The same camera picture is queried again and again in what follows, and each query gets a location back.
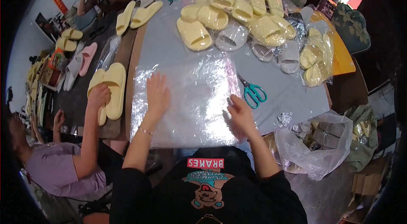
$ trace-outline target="black t-shirt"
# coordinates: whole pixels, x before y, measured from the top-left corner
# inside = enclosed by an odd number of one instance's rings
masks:
[[[195,158],[223,158],[224,168],[202,170],[180,161],[151,187],[144,173],[126,168],[114,178],[111,224],[121,223],[307,223],[284,172],[257,179],[235,147],[199,149]]]

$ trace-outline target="pink slipper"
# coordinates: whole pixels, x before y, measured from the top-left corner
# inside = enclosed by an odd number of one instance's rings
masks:
[[[80,54],[82,54],[84,57],[84,62],[82,63],[81,70],[79,71],[79,75],[81,77],[86,75],[86,72],[89,69],[90,62],[92,61],[93,56],[95,55],[97,49],[98,49],[98,43],[94,42],[90,46],[85,47],[80,52]]]

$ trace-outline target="purple shirt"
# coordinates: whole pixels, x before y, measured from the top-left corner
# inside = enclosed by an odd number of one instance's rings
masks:
[[[78,180],[72,155],[81,155],[81,148],[72,143],[41,145],[33,149],[26,170],[32,180],[45,191],[61,197],[82,196],[106,186],[104,172],[96,172]]]

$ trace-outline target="floral cushion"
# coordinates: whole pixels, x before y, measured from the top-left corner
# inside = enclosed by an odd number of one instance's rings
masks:
[[[357,54],[370,48],[370,36],[362,13],[346,4],[338,4],[331,23],[342,38],[349,53]]]

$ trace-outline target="scissors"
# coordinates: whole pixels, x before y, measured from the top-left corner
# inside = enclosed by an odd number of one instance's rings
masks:
[[[258,85],[256,84],[250,84],[248,83],[246,80],[244,80],[239,73],[237,73],[238,78],[240,79],[240,81],[242,82],[243,86],[245,87],[245,92],[243,94],[243,96],[245,96],[245,100],[247,102],[247,104],[252,108],[252,109],[256,109],[258,108],[258,106],[260,105],[261,102],[265,102],[267,100],[267,94],[266,92]],[[262,96],[258,93],[258,91],[256,90],[259,89],[263,92],[264,94],[264,99],[262,98]],[[254,103],[256,103],[256,106],[252,106],[248,101],[247,101],[247,97],[246,95],[249,95],[250,98],[254,101]]]

